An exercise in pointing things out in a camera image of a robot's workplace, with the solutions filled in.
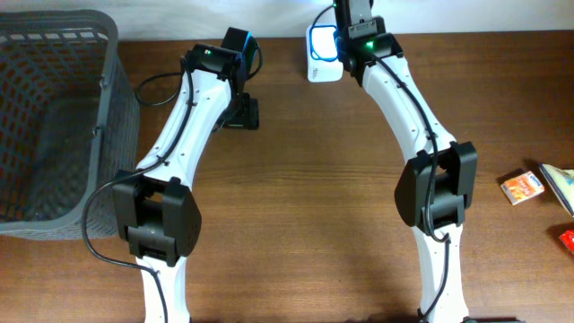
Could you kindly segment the red Hacks candy bag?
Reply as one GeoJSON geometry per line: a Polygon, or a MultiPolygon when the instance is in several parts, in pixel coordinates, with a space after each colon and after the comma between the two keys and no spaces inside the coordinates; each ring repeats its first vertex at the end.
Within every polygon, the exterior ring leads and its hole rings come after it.
{"type": "Polygon", "coordinates": [[[561,244],[571,253],[574,253],[574,231],[567,230],[559,237],[561,244]]]}

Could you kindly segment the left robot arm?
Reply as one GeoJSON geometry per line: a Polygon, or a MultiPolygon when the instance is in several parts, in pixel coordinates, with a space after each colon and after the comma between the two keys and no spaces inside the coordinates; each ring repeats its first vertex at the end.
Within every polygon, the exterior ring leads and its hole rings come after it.
{"type": "Polygon", "coordinates": [[[147,322],[188,322],[187,258],[202,216],[192,194],[210,135],[256,130],[258,101],[244,87],[261,69],[262,49],[249,31],[228,28],[219,47],[197,44],[181,62],[176,103],[152,149],[111,187],[117,231],[143,278],[147,322]]]}

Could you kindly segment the orange tissue pack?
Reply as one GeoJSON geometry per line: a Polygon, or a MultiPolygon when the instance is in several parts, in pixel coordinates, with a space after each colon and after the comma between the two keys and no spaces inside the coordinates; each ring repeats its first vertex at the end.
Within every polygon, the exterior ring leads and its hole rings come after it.
{"type": "Polygon", "coordinates": [[[545,191],[544,185],[532,171],[507,179],[500,188],[512,205],[518,205],[545,191]]]}

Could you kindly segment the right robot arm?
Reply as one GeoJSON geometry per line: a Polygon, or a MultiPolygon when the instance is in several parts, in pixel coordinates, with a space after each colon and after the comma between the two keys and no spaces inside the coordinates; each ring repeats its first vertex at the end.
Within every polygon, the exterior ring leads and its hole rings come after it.
{"type": "Polygon", "coordinates": [[[375,101],[399,144],[404,169],[394,199],[412,230],[422,275],[421,322],[467,322],[460,265],[465,211],[478,155],[434,116],[404,51],[370,0],[335,0],[337,58],[375,101]]]}

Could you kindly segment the yellow snack bag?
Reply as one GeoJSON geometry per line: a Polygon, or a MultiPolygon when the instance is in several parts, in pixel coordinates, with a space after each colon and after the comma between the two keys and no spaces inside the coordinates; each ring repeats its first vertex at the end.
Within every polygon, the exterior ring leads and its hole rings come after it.
{"type": "Polygon", "coordinates": [[[573,170],[564,170],[543,163],[539,167],[563,208],[573,216],[573,170]]]}

